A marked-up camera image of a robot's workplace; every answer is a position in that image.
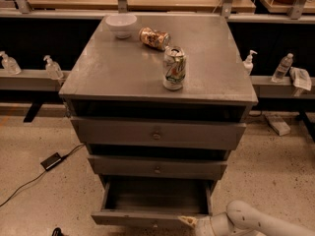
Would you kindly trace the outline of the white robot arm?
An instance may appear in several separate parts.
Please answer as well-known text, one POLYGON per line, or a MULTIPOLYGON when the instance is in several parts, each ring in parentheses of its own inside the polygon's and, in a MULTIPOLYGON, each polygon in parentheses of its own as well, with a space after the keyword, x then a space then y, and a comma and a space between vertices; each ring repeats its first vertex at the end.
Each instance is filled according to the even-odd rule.
POLYGON ((267 215, 249 204, 235 200, 226 211, 214 216, 179 216, 196 236, 315 236, 306 227, 267 215))

